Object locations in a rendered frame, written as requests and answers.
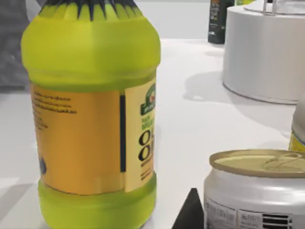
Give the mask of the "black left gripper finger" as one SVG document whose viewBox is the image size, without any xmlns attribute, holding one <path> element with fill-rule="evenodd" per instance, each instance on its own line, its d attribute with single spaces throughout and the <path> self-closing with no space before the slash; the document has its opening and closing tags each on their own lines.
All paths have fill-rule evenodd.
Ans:
<svg viewBox="0 0 305 229">
<path fill-rule="evenodd" d="M 171 229 L 204 229 L 204 210 L 197 188 L 191 188 Z"/>
</svg>

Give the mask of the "silver can with gold lid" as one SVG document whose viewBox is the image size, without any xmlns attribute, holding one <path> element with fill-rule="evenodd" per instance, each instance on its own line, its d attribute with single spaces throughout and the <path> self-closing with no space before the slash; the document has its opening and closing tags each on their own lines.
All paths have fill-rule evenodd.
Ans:
<svg viewBox="0 0 305 229">
<path fill-rule="evenodd" d="M 230 150 L 209 163 L 204 229 L 305 229 L 305 153 Z"/>
</svg>

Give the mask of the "white bottle with yellow label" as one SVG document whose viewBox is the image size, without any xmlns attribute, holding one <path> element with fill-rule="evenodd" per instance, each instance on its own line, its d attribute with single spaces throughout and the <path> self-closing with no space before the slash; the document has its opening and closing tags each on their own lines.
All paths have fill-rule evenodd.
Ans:
<svg viewBox="0 0 305 229">
<path fill-rule="evenodd" d="M 305 153 L 305 94 L 295 107 L 288 149 Z"/>
</svg>

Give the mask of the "yellow-green bottle with orange label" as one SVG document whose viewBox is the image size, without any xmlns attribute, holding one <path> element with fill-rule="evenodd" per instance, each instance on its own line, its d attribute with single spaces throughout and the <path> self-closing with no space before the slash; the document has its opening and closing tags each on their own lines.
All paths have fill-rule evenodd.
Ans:
<svg viewBox="0 0 305 229">
<path fill-rule="evenodd" d="M 140 229 L 156 202 L 156 29 L 134 0 L 46 0 L 21 55 L 46 224 Z"/>
</svg>

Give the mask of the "white round container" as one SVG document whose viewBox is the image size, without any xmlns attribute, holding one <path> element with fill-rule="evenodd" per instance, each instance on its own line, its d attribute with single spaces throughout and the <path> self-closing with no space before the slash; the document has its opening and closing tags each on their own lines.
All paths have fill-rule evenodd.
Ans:
<svg viewBox="0 0 305 229">
<path fill-rule="evenodd" d="M 223 83 L 239 95 L 296 104 L 305 94 L 305 0 L 263 0 L 227 10 Z"/>
</svg>

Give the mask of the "dark green bottle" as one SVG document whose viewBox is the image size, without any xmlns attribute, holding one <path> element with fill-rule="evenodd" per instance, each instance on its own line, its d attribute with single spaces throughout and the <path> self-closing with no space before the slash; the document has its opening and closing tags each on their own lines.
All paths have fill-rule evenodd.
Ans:
<svg viewBox="0 0 305 229">
<path fill-rule="evenodd" d="M 227 8 L 234 6 L 234 0 L 210 0 L 208 42 L 224 44 Z"/>
</svg>

